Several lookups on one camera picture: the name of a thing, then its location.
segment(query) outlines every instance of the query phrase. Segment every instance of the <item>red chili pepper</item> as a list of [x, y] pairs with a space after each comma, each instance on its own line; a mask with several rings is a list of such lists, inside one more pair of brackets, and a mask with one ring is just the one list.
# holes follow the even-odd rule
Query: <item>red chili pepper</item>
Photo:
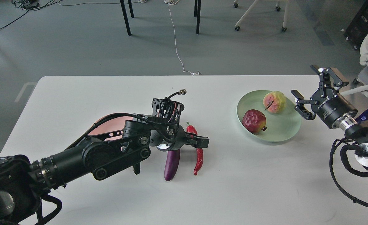
[[188, 124], [187, 132], [198, 135], [198, 132], [196, 131], [195, 127], [193, 125], [190, 125], [189, 122], [187, 122], [187, 124]]
[[196, 160], [194, 175], [198, 175], [198, 171], [201, 169], [202, 164], [204, 163], [204, 150], [202, 148], [197, 148], [196, 154], [198, 156], [198, 159]]
[[[195, 127], [193, 125], [190, 125], [190, 123], [188, 122], [187, 124], [188, 124], [187, 132], [198, 135], [198, 132], [196, 131]], [[197, 160], [194, 168], [194, 175], [198, 175], [198, 171], [201, 169], [202, 164], [204, 163], [204, 150], [202, 148], [197, 148], [196, 155]]]

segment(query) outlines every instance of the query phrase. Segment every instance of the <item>black equipment box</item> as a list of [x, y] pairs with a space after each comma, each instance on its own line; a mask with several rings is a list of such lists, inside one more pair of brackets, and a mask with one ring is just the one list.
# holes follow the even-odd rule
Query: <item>black equipment box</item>
[[355, 18], [349, 24], [344, 36], [352, 41], [354, 48], [358, 49], [361, 46], [364, 38], [368, 34], [368, 0], [365, 1], [360, 8]]

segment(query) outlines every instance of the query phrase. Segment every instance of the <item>caster wheel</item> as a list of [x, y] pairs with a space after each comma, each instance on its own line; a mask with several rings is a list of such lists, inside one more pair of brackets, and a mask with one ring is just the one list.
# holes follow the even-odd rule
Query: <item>caster wheel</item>
[[360, 83], [360, 81], [358, 81], [358, 80], [356, 80], [356, 79], [354, 79], [353, 81], [352, 81], [352, 84], [359, 84]]

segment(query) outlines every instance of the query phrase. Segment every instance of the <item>purple eggplant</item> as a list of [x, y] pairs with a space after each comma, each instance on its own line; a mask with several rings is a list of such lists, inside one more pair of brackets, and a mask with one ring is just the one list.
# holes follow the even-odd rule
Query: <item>purple eggplant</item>
[[180, 149], [167, 152], [166, 165], [164, 166], [164, 179], [171, 181], [176, 175], [178, 163], [180, 162]]

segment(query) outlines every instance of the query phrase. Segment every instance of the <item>gray floor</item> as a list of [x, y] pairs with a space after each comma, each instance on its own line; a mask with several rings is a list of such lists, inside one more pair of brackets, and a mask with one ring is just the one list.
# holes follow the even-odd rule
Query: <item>gray floor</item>
[[[351, 81], [363, 67], [358, 63], [359, 52], [345, 41], [342, 30], [363, 2], [294, 0], [285, 33], [281, 32], [284, 7], [276, 12], [274, 2], [260, 2], [240, 31], [235, 31], [251, 1], [240, 0], [234, 8], [231, 0], [203, 0], [199, 35], [195, 34], [193, 0], [181, 0], [170, 10], [178, 53], [191, 72], [311, 75], [309, 65], [317, 64], [336, 67]], [[0, 0], [0, 27], [23, 13]], [[41, 77], [189, 75], [182, 72], [176, 55], [168, 5], [163, 0], [135, 3], [134, 15], [129, 18], [131, 37], [118, 4], [54, 4], [30, 11], [0, 30], [0, 151]], [[368, 107], [362, 96], [349, 100], [360, 111]]]

